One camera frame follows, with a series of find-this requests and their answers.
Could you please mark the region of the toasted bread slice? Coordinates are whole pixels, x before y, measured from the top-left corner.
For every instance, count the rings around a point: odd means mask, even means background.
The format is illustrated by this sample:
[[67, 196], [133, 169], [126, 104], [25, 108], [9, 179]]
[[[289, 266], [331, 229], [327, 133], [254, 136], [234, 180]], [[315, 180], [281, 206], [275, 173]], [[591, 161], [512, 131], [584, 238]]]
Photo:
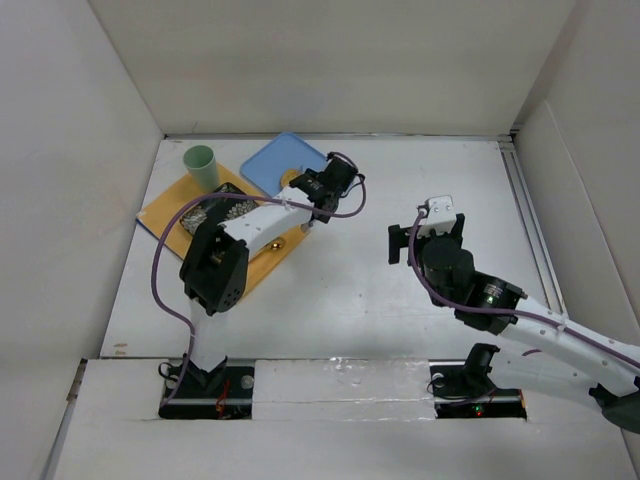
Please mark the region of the toasted bread slice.
[[295, 178], [299, 177], [300, 175], [301, 175], [301, 172], [296, 169], [286, 170], [280, 178], [280, 186], [282, 188], [287, 187], [291, 181], [293, 181]]

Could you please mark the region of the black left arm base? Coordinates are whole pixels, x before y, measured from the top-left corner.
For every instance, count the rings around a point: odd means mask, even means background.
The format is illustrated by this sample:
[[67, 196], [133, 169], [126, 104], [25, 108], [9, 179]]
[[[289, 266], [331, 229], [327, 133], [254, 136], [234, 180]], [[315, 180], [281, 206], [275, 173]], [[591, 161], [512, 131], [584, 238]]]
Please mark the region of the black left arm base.
[[164, 390], [158, 415], [166, 420], [247, 420], [252, 416], [254, 364], [223, 360], [207, 372], [192, 361], [177, 385], [181, 365], [163, 362]]

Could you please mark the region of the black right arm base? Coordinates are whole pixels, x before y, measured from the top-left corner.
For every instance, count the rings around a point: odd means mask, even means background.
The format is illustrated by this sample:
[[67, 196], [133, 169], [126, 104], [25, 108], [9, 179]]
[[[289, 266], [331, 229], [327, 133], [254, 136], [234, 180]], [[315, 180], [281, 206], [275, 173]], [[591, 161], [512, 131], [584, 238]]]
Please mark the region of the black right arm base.
[[466, 359], [429, 362], [426, 390], [434, 399], [437, 419], [527, 419], [523, 395], [498, 388], [490, 379], [497, 346], [476, 343]]

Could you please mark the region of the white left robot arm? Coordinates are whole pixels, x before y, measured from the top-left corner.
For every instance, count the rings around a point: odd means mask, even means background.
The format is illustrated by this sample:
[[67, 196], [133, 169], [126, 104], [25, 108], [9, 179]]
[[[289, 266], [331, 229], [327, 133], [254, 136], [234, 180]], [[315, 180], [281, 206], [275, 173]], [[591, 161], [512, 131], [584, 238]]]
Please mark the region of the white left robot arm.
[[226, 363], [222, 323], [211, 318], [224, 316], [241, 299], [250, 261], [293, 228], [327, 223], [337, 215], [352, 184], [363, 179], [353, 162], [330, 153], [322, 170], [306, 170], [258, 207], [230, 220], [207, 219], [198, 226], [179, 271], [191, 309], [185, 379], [202, 389], [220, 383]]

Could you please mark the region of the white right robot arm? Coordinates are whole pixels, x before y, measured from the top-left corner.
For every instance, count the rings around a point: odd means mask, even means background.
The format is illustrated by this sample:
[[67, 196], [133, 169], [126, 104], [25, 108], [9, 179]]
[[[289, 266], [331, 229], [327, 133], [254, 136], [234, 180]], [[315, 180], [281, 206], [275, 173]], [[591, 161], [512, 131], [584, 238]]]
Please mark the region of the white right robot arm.
[[532, 390], [594, 409], [613, 425], [639, 430], [639, 348], [604, 336], [547, 309], [521, 288], [476, 270], [462, 247], [465, 218], [449, 231], [425, 235], [427, 213], [410, 227], [388, 228], [388, 261], [402, 249], [436, 307], [452, 309], [464, 325], [525, 345], [510, 356], [493, 344], [473, 346], [461, 376], [475, 395], [493, 389]]

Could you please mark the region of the blue plastic tray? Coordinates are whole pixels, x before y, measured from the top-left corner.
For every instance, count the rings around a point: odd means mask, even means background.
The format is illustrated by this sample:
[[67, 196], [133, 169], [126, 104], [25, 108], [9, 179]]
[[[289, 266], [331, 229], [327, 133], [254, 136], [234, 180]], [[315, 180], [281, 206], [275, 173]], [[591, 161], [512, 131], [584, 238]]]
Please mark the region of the blue plastic tray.
[[288, 170], [321, 171], [325, 164], [325, 154], [294, 133], [285, 132], [246, 160], [240, 174], [264, 194], [275, 196], [283, 189], [281, 178]]

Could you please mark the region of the gold spoon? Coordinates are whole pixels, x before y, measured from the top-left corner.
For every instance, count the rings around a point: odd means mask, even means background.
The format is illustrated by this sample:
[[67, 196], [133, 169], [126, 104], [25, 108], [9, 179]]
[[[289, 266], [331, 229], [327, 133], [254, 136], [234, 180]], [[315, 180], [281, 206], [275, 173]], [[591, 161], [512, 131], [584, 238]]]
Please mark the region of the gold spoon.
[[286, 240], [283, 237], [277, 237], [267, 244], [258, 248], [254, 255], [251, 257], [251, 262], [266, 258], [267, 260], [273, 261], [278, 259], [284, 253], [284, 247], [286, 246]]

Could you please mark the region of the black floral square plate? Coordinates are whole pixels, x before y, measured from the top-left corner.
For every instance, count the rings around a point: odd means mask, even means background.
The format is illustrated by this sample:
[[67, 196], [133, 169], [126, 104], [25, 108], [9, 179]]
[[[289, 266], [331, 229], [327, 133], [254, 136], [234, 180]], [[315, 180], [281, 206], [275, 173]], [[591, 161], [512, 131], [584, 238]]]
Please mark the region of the black floral square plate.
[[199, 226], [207, 220], [219, 224], [243, 216], [258, 206], [256, 201], [247, 199], [208, 198], [182, 215], [179, 223], [190, 236], [194, 236]]

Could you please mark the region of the green plastic cup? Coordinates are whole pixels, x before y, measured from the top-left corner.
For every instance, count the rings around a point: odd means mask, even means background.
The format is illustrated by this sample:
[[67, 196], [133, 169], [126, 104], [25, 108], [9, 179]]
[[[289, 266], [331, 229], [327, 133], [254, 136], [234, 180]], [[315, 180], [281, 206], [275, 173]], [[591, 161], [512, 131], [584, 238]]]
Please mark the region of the green plastic cup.
[[183, 164], [205, 193], [213, 192], [219, 187], [216, 158], [210, 147], [196, 145], [189, 148], [183, 155]]

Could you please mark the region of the aluminium frame rail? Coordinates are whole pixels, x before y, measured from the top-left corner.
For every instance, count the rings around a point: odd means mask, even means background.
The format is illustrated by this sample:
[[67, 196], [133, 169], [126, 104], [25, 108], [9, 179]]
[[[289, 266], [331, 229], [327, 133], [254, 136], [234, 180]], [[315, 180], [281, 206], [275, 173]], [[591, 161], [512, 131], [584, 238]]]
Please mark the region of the aluminium frame rail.
[[512, 138], [508, 135], [500, 136], [498, 145], [540, 277], [546, 303], [551, 310], [565, 314], [567, 309], [564, 296], [525, 181], [516, 147]]

